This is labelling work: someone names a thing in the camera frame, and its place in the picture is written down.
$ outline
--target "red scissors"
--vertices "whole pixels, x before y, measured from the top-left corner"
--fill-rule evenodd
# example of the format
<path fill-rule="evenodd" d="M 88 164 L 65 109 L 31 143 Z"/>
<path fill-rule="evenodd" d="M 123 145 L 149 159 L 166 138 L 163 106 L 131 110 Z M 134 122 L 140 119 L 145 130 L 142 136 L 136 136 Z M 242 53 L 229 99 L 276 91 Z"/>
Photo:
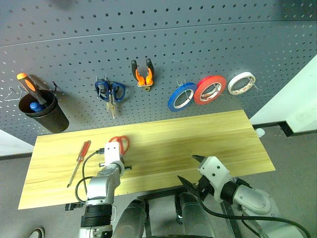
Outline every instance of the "red scissors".
<path fill-rule="evenodd" d="M 120 155 L 123 156 L 129 149 L 130 141 L 128 137 L 126 135 L 115 136 L 111 138 L 109 142 L 114 142 L 114 141 L 119 142 Z"/>

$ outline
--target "black cable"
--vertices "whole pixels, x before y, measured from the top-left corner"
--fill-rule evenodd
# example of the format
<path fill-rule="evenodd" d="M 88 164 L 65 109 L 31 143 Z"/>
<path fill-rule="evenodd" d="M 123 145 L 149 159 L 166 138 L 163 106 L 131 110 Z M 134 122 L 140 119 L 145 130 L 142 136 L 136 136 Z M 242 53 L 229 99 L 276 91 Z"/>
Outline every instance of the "black cable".
<path fill-rule="evenodd" d="M 201 204 L 201 206 L 204 208 L 204 210 L 206 212 L 208 212 L 209 214 L 216 216 L 216 217 L 221 217 L 221 218 L 226 218 L 226 219 L 234 219 L 234 220 L 258 220 L 258 221 L 276 221 L 276 222 L 284 222 L 284 223 L 288 223 L 291 224 L 293 226 L 298 227 L 299 229 L 301 229 L 305 235 L 307 236 L 307 238 L 311 238 L 311 235 L 309 234 L 308 230 L 303 227 L 302 225 L 298 224 L 297 222 L 293 222 L 291 220 L 287 220 L 284 218 L 280 218 L 280 217 L 260 217 L 260 216 L 230 216 L 230 215 L 225 215 L 225 214 L 221 214 L 221 213 L 216 213 L 213 212 L 212 210 L 209 210 L 203 203 L 200 194 L 198 193 L 198 201 Z"/>
<path fill-rule="evenodd" d="M 86 179 L 91 179 L 93 178 L 93 176 L 89 176 L 89 177 L 85 177 L 85 178 L 82 178 L 81 180 L 78 181 L 78 183 L 76 184 L 76 187 L 75 187 L 75 197 L 77 198 L 77 200 L 83 204 L 86 203 L 86 201 L 84 200 L 81 200 L 80 197 L 78 196 L 78 186 L 79 184 L 82 182 L 82 181 L 85 181 Z"/>
<path fill-rule="evenodd" d="M 245 225 L 246 228 L 248 228 L 250 231 L 252 231 L 253 234 L 255 234 L 257 237 L 261 238 L 260 234 L 257 233 L 255 230 L 253 230 L 252 227 L 250 227 L 244 220 L 241 220 L 241 221 Z"/>
<path fill-rule="evenodd" d="M 94 155 L 97 154 L 97 153 L 98 153 L 98 150 L 95 151 L 94 153 L 92 153 L 90 156 L 88 156 L 88 157 L 85 159 L 85 161 L 84 161 L 84 163 L 83 163 L 82 170 L 81 170 L 82 175 L 83 175 L 83 178 L 85 177 L 85 164 L 86 164 L 86 162 L 87 162 L 92 156 L 94 156 Z M 86 185 L 86 181 L 85 181 L 85 180 L 84 180 L 84 188 L 85 188 L 85 193 L 87 194 L 87 185 Z"/>

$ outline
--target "wooden board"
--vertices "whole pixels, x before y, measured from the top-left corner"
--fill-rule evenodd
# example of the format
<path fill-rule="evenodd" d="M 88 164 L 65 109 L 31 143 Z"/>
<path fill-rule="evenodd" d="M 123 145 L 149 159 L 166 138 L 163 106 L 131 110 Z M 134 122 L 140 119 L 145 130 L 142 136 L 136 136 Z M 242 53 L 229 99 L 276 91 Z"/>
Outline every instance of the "wooden board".
<path fill-rule="evenodd" d="M 124 161 L 132 166 L 116 195 L 180 185 L 177 175 L 196 182 L 199 163 L 191 158 L 193 154 L 217 156 L 233 176 L 275 170 L 242 110 L 44 135 L 36 140 L 19 209 L 76 202 L 74 188 L 81 179 L 81 166 L 71 187 L 66 186 L 83 142 L 92 142 L 89 155 L 116 135 L 129 137 Z M 85 176 L 95 176 L 103 160 L 103 155 L 92 157 Z M 83 187 L 79 190 L 86 199 Z"/>

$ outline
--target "screwdriver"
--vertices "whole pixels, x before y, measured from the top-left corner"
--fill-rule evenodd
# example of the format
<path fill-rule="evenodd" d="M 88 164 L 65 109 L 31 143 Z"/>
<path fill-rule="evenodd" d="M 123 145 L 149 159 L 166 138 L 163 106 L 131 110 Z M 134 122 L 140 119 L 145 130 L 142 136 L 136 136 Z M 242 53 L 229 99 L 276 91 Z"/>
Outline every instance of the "screwdriver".
<path fill-rule="evenodd" d="M 81 150 L 80 150 L 80 152 L 79 152 L 78 158 L 77 158 L 77 160 L 76 160 L 76 161 L 77 161 L 77 165 L 76 165 L 76 167 L 75 167 L 75 169 L 74 169 L 74 171 L 73 171 L 73 174 L 72 174 L 71 177 L 70 177 L 70 181 L 69 181 L 67 187 L 69 187 L 69 186 L 71 185 L 71 182 L 73 182 L 73 179 L 74 179 L 75 174 L 76 174 L 76 172 L 77 172 L 77 170 L 78 170 L 79 164 L 80 164 L 81 162 L 83 162 L 84 157 L 85 157 L 85 155 L 87 154 L 88 148 L 89 148 L 89 146 L 90 146 L 90 143 L 91 143 L 90 140 L 85 141 L 84 144 L 83 144 L 83 147 L 81 147 Z"/>
<path fill-rule="evenodd" d="M 31 94 L 36 100 L 38 100 L 40 105 L 45 105 L 46 107 L 50 105 L 42 96 L 39 87 L 31 80 L 31 78 L 26 73 L 19 73 L 16 78 L 28 91 L 28 93 Z"/>

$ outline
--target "blue scissors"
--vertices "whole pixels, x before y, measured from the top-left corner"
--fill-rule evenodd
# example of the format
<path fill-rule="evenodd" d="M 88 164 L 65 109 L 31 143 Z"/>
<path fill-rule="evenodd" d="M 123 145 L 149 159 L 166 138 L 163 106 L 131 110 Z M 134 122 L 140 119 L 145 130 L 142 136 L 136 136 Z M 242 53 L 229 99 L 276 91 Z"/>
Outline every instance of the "blue scissors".
<path fill-rule="evenodd" d="M 109 82 L 105 79 L 98 79 L 95 82 L 97 97 L 106 102 L 107 112 L 111 112 L 112 118 L 115 117 L 115 105 L 121 102 L 125 96 L 125 86 L 118 82 Z"/>

